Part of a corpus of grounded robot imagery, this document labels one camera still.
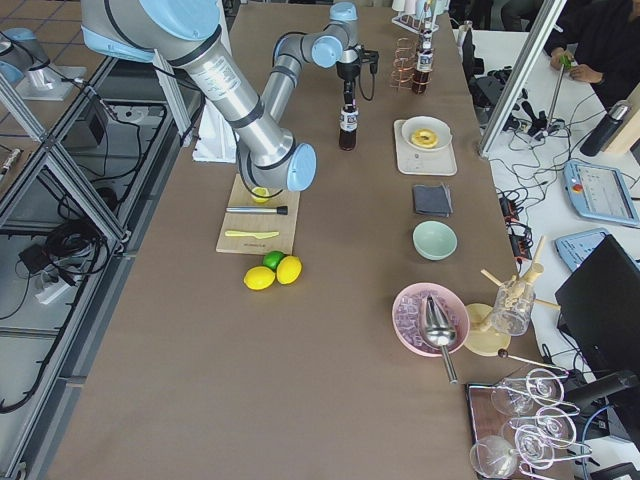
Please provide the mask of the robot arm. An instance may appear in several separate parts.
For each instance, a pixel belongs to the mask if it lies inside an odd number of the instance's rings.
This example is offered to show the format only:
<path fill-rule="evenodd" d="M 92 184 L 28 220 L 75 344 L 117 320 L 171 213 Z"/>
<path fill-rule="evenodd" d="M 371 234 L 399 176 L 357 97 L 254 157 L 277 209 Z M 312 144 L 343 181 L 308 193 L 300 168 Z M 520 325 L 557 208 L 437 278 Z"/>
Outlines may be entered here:
<path fill-rule="evenodd" d="M 317 165 L 313 147 L 278 122 L 304 64 L 346 72 L 359 62 L 364 50 L 353 3 L 334 4 L 322 31 L 279 40 L 262 93 L 223 45 L 223 20 L 213 1 L 84 1 L 81 13 L 91 50 L 142 63 L 160 54 L 184 70 L 243 143 L 247 158 L 240 170 L 252 184 L 289 191 L 311 185 Z"/>
<path fill-rule="evenodd" d="M 322 32 L 288 32 L 276 42 L 273 67 L 262 93 L 265 111 L 274 120 L 281 119 L 306 63 L 325 69 L 335 66 L 344 82 L 345 103 L 354 103 L 362 52 L 357 21 L 357 9 L 353 3 L 336 3 L 330 8 L 329 23 Z"/>

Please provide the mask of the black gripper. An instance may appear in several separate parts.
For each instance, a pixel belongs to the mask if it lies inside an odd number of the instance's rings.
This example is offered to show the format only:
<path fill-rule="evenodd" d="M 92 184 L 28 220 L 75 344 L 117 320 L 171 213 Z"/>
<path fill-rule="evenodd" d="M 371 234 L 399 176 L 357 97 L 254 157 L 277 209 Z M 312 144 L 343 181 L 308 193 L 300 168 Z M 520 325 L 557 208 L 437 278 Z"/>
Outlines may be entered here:
<path fill-rule="evenodd" d="M 344 109 L 355 111 L 355 81 L 361 73 L 361 66 L 368 65 L 370 74 L 378 73 L 379 52 L 366 49 L 362 45 L 356 45 L 345 50 L 340 60 L 336 63 L 337 74 L 343 81 Z"/>

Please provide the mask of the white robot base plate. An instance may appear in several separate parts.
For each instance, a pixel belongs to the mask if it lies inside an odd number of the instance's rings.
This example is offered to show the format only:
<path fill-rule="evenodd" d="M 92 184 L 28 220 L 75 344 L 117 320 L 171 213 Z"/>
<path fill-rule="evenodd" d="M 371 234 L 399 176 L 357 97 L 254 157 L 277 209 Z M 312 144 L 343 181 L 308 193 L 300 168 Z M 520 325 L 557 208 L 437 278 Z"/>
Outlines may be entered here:
<path fill-rule="evenodd" d="M 209 99 L 206 100 L 200 119 L 193 160 L 217 163 L 236 162 L 235 134 Z"/>

